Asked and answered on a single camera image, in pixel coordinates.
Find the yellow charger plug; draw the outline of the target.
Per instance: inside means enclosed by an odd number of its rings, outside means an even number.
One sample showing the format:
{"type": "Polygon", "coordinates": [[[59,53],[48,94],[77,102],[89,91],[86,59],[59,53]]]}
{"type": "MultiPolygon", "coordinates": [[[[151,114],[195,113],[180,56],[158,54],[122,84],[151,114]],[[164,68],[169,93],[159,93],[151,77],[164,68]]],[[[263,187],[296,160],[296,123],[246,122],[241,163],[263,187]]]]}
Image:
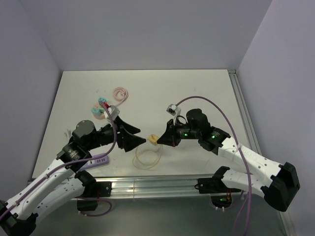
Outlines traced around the yellow charger plug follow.
{"type": "Polygon", "coordinates": [[[158,144],[158,139],[159,137],[155,134],[151,134],[148,136],[148,141],[153,144],[153,145],[157,145],[158,144]]]}

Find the round pink power strip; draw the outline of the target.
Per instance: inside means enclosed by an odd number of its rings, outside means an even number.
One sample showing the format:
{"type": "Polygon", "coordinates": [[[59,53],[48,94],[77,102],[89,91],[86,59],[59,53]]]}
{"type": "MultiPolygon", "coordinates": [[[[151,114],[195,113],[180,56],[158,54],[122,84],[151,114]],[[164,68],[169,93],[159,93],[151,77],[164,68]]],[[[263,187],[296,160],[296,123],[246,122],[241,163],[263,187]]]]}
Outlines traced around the round pink power strip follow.
{"type": "Polygon", "coordinates": [[[105,109],[99,104],[92,106],[91,113],[96,119],[105,119],[105,109]]]}

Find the teal charger plug with cable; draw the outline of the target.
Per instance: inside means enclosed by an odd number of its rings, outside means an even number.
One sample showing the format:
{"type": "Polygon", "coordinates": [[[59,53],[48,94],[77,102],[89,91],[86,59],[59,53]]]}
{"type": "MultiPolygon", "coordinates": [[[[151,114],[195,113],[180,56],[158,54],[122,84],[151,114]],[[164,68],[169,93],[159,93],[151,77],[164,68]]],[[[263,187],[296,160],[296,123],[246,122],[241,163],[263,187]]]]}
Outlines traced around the teal charger plug with cable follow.
{"type": "Polygon", "coordinates": [[[102,112],[100,111],[99,107],[92,107],[91,113],[93,114],[95,118],[99,118],[102,115],[102,112]]]}

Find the blue adapter plug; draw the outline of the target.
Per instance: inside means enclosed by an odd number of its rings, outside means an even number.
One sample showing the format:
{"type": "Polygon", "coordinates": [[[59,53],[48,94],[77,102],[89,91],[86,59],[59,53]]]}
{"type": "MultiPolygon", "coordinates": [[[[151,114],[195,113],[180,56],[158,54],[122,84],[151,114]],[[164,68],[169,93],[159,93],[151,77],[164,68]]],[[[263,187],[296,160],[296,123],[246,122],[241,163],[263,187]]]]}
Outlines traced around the blue adapter plug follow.
{"type": "Polygon", "coordinates": [[[100,106],[102,106],[102,105],[104,105],[105,103],[107,103],[107,100],[106,100],[105,98],[103,98],[103,97],[100,97],[100,98],[98,99],[98,103],[99,103],[100,106]]]}

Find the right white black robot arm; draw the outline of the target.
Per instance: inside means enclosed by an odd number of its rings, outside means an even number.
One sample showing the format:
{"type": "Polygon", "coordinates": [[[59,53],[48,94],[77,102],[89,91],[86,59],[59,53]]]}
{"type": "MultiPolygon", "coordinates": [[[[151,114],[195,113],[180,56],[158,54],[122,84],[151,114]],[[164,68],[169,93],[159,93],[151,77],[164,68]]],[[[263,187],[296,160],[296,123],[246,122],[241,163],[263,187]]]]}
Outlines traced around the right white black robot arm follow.
{"type": "Polygon", "coordinates": [[[189,110],[187,121],[179,121],[181,109],[174,104],[167,108],[173,118],[167,122],[160,145],[176,147],[181,140],[197,140],[206,151],[226,158],[239,166],[248,166],[249,173],[241,173],[221,166],[210,178],[199,178],[195,189],[200,194],[231,193],[251,190],[261,196],[272,208],[285,212],[300,189],[295,166],[261,156],[227,132],[212,126],[201,109],[189,110]]]}

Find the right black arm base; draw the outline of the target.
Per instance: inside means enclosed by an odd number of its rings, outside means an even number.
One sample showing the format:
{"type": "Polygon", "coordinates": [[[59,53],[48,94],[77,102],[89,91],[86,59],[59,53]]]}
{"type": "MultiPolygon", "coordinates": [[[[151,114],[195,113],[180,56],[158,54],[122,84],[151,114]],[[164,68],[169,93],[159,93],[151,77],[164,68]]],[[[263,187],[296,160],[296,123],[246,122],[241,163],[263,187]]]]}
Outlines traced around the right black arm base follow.
{"type": "Polygon", "coordinates": [[[216,178],[199,178],[194,188],[199,194],[210,194],[212,204],[215,207],[226,208],[232,204],[232,193],[242,193],[237,188],[226,187],[221,180],[216,178]]]}

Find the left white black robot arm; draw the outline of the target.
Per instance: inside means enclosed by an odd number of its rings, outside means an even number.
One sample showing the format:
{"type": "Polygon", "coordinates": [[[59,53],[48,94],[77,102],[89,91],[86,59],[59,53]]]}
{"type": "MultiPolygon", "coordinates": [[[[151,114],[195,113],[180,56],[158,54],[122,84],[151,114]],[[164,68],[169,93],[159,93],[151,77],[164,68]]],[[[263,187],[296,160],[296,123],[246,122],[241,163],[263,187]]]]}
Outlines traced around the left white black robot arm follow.
{"type": "Polygon", "coordinates": [[[79,170],[89,161],[102,158],[91,156],[90,150],[117,145],[125,152],[131,151],[145,143],[139,137],[140,129],[120,117],[110,124],[96,130],[90,120],[79,122],[72,132],[67,145],[57,154],[50,166],[19,194],[0,203],[0,226],[9,236],[29,236],[36,228],[38,213],[36,209],[48,208],[44,199],[65,179],[76,175],[79,177],[78,191],[84,196],[91,196],[96,190],[92,177],[79,170]]]}

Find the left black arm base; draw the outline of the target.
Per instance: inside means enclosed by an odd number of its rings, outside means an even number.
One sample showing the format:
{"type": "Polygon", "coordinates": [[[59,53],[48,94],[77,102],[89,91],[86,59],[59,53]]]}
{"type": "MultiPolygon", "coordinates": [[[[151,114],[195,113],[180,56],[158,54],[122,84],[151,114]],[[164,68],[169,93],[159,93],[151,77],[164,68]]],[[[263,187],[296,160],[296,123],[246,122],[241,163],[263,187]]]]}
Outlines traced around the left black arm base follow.
{"type": "Polygon", "coordinates": [[[89,217],[103,216],[109,213],[112,209],[112,203],[105,199],[110,197],[112,190],[112,182],[95,182],[85,187],[82,195],[77,198],[76,208],[80,214],[89,217]],[[103,213],[91,214],[95,212],[97,207],[101,205],[101,202],[108,205],[108,209],[103,213]]]}

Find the purple power strip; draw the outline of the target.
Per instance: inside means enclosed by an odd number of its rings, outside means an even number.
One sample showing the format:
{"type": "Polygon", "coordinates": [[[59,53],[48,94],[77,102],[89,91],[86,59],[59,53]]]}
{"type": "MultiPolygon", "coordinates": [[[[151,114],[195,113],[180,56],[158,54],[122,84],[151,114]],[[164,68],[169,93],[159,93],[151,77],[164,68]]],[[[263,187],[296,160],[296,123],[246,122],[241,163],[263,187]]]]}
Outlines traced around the purple power strip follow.
{"type": "Polygon", "coordinates": [[[97,159],[90,160],[86,164],[84,164],[80,170],[88,170],[91,168],[96,168],[102,165],[107,165],[109,164],[109,157],[108,155],[105,154],[98,154],[95,155],[94,157],[97,157],[97,159]]]}

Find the aluminium front rail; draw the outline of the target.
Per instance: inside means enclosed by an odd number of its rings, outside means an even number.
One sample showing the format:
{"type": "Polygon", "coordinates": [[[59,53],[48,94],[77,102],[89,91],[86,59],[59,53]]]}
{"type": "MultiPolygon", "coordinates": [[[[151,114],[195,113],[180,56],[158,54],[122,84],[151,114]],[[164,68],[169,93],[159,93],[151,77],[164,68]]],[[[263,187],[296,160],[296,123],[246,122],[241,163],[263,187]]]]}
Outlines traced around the aluminium front rail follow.
{"type": "MultiPolygon", "coordinates": [[[[112,190],[108,199],[148,199],[148,198],[176,198],[195,197],[199,192],[194,188],[199,178],[216,178],[228,188],[237,188],[242,192],[251,191],[254,195],[264,197],[267,185],[258,177],[248,177],[244,173],[228,170],[223,177],[213,175],[182,175],[182,176],[142,176],[142,177],[95,177],[87,186],[95,182],[112,182],[112,190]]],[[[66,200],[78,198],[83,194],[83,183],[69,177],[57,183],[48,191],[44,199],[63,198],[66,200]]]]}

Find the aluminium side rail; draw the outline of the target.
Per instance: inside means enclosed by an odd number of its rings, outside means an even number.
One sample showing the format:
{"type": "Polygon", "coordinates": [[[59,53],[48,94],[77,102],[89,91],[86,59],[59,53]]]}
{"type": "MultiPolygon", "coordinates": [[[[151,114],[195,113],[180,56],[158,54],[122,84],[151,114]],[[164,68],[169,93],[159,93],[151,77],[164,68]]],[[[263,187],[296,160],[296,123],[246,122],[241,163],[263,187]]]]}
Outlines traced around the aluminium side rail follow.
{"type": "Polygon", "coordinates": [[[260,152],[260,147],[258,144],[258,140],[254,131],[254,127],[245,103],[245,99],[243,93],[241,91],[241,87],[238,81],[236,70],[228,70],[228,75],[232,84],[232,88],[234,90],[234,94],[236,96],[237,104],[239,107],[239,111],[241,114],[243,126],[245,128],[245,133],[249,142],[251,149],[255,149],[260,152]]]}

